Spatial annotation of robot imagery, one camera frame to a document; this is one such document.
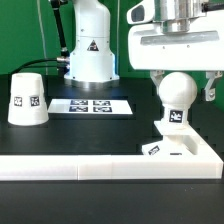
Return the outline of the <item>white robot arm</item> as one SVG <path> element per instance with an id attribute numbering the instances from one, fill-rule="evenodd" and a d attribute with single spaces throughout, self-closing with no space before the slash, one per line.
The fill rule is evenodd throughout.
<path id="1" fill-rule="evenodd" d="M 98 0 L 73 0 L 76 46 L 70 53 L 70 84 L 113 79 L 110 13 Z M 161 82 L 165 71 L 204 71 L 207 101 L 215 99 L 216 81 L 224 73 L 224 2 L 211 0 L 142 0 L 127 12 L 131 25 L 128 55 L 136 70 L 148 70 Z"/>

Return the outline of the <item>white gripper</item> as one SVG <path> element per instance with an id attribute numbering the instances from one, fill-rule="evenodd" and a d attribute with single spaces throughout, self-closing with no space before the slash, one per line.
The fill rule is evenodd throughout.
<path id="1" fill-rule="evenodd" d="M 215 99 L 224 71 L 224 2 L 142 0 L 128 10 L 127 22 L 129 61 L 152 70 L 156 92 L 163 70 L 207 71 L 205 100 Z"/>

